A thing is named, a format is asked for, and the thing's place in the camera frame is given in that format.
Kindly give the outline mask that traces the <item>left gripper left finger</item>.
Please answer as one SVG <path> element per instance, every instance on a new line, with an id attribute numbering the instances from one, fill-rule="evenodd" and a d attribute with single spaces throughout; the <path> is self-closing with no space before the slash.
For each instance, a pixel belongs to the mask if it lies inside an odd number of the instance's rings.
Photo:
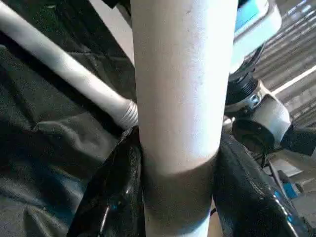
<path id="1" fill-rule="evenodd" d="M 89 181 L 69 237 L 144 237 L 142 148 L 139 128 L 121 139 Z"/>

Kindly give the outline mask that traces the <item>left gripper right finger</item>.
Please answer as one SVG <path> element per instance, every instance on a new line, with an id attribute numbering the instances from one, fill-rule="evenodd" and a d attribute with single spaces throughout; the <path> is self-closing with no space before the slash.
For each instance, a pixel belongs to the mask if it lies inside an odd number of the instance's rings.
<path id="1" fill-rule="evenodd" d="M 213 199 L 226 237 L 308 237 L 281 189 L 233 136 L 222 134 Z"/>

